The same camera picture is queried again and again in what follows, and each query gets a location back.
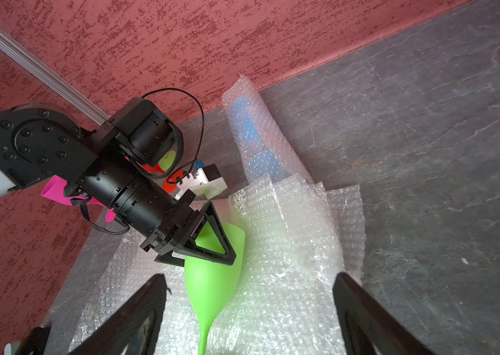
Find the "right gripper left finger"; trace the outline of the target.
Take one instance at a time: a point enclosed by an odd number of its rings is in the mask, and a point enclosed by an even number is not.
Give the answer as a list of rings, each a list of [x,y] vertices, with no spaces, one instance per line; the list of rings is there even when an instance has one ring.
[[[152,276],[71,354],[153,354],[161,330],[168,287]]]

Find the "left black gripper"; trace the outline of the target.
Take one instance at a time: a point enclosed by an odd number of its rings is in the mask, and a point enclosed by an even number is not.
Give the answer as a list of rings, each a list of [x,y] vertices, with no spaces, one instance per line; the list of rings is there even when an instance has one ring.
[[[145,236],[142,248],[153,248],[158,263],[183,267],[188,257],[235,263],[235,248],[212,202],[191,209],[193,192],[176,201],[125,158],[97,159],[82,176],[82,188]]]

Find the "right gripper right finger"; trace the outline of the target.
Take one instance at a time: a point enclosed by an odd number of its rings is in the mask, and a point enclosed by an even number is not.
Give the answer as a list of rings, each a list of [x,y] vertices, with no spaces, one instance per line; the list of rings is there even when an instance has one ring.
[[[334,303],[347,354],[432,354],[349,274],[340,272]]]

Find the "red glass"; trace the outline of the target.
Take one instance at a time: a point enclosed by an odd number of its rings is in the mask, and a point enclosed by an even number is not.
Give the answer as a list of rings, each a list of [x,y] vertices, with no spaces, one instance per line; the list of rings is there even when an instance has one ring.
[[[147,164],[144,164],[144,165],[141,165],[141,168],[145,172],[152,174],[152,175],[161,175],[164,173],[164,171],[161,169],[159,164],[157,164],[155,167],[151,167]],[[157,182],[157,184],[159,184],[165,192],[171,194],[177,190],[177,185],[174,184],[173,182],[175,181],[176,177],[178,177],[178,176],[180,176],[180,173],[176,172],[174,175],[170,175],[171,180],[168,180],[168,177],[166,177],[160,183]]]

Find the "pink glass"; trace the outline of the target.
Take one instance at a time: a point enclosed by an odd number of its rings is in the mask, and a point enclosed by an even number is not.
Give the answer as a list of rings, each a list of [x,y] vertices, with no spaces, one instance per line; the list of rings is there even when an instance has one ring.
[[[43,198],[47,198],[48,200],[54,201],[59,204],[63,204],[65,206],[72,206],[71,204],[72,199],[86,200],[86,197],[84,197],[84,195],[79,195],[74,198],[65,197],[64,188],[66,186],[67,186],[66,180],[55,175],[49,180],[47,185],[44,187],[44,189],[41,192],[41,196]],[[91,198],[91,200],[87,202],[87,205],[98,205],[105,207],[95,198]],[[116,214],[114,213],[114,211],[108,209],[108,212],[105,215],[105,221],[108,223],[112,223],[115,220],[115,217]]]

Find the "bright green wine glass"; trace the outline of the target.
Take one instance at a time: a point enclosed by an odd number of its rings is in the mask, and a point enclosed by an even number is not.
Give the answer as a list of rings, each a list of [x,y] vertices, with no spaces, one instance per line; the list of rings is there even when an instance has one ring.
[[[158,168],[162,171],[165,172],[169,170],[175,161],[175,158],[177,156],[176,151],[170,150],[168,151],[161,159],[158,161]]]

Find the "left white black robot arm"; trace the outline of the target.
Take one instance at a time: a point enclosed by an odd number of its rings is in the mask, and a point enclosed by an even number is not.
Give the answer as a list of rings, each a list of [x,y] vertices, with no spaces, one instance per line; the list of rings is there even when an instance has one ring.
[[[97,130],[79,127],[62,109],[32,103],[0,111],[0,198],[51,177],[88,217],[87,204],[112,210],[122,232],[144,236],[157,261],[183,266],[196,257],[231,266],[236,252],[212,203],[195,211],[192,191],[173,198],[146,171],[170,151],[183,156],[183,136],[154,103],[132,99]]]

